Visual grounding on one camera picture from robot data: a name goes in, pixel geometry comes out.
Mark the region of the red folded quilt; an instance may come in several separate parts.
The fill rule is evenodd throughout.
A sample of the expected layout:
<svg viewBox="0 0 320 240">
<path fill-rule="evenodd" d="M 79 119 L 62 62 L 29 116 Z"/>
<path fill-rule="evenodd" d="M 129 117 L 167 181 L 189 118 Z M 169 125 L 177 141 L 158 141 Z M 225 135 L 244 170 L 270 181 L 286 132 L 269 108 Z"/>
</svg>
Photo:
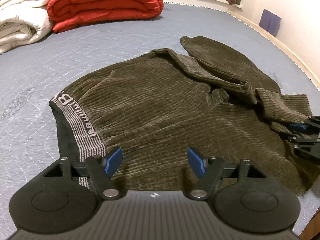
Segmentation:
<svg viewBox="0 0 320 240">
<path fill-rule="evenodd" d="M 47 12 L 53 32 L 61 33 L 106 21 L 149 20 L 163 7 L 163 0 L 50 0 Z"/>
</svg>

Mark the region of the olive green corduroy pants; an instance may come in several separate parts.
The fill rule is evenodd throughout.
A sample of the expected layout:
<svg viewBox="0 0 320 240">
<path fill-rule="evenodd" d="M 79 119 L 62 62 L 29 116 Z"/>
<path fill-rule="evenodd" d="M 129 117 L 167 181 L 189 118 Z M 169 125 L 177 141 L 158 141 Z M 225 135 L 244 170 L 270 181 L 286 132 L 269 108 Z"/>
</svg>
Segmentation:
<svg viewBox="0 0 320 240">
<path fill-rule="evenodd" d="M 155 49 L 91 72 L 54 96 L 60 154 L 82 162 L 119 146 L 121 190 L 183 190 L 196 177 L 186 150 L 229 162 L 251 159 L 293 192 L 319 178 L 281 132 L 311 115 L 304 94 L 282 94 L 245 55 L 203 36 L 182 37 L 186 54 Z"/>
</svg>

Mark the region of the white folded blanket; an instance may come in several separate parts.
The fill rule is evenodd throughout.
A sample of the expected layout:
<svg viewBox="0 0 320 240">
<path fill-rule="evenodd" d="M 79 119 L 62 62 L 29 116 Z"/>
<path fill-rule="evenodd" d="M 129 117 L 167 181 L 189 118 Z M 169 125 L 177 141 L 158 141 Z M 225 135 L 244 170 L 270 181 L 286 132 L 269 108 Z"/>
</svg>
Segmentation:
<svg viewBox="0 0 320 240">
<path fill-rule="evenodd" d="M 38 42 L 53 29 L 50 0 L 1 0 L 1 54 Z"/>
</svg>

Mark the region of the purple box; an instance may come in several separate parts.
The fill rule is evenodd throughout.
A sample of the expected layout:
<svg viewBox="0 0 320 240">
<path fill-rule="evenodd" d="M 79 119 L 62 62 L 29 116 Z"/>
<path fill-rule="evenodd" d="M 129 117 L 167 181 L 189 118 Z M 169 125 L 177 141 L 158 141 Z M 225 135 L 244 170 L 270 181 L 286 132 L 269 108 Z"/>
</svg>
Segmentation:
<svg viewBox="0 0 320 240">
<path fill-rule="evenodd" d="M 259 22 L 259 27 L 263 28 L 265 31 L 276 37 L 280 28 L 280 23 L 281 17 L 266 9 L 263 10 Z"/>
</svg>

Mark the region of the grey quilted mattress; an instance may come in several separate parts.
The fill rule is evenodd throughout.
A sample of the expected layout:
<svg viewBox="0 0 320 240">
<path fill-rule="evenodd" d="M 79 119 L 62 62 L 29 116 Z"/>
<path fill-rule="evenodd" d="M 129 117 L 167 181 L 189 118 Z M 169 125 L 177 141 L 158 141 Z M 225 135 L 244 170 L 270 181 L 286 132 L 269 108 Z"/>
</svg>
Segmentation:
<svg viewBox="0 0 320 240">
<path fill-rule="evenodd" d="M 88 25 L 15 48 L 1 55 L 1 239 L 16 230 L 8 211 L 12 195 L 59 156 L 49 100 L 87 73 L 153 49 L 184 53 L 182 36 L 205 36 L 243 53 L 284 94 L 306 94 L 319 115 L 319 91 L 297 61 L 218 10 L 166 4 L 155 20 Z"/>
</svg>

